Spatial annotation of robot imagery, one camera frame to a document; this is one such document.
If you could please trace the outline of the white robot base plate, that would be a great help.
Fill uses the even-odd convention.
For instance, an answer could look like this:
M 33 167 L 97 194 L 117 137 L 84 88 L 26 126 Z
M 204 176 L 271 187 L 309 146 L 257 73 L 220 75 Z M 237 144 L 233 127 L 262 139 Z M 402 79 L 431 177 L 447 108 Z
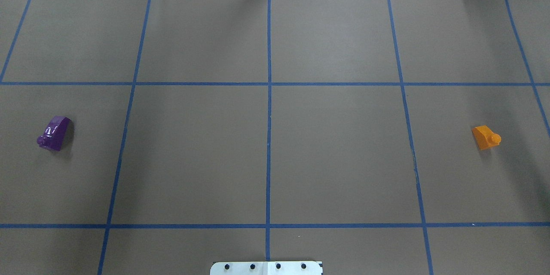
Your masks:
M 322 275 L 318 261 L 247 261 L 214 263 L 210 275 Z

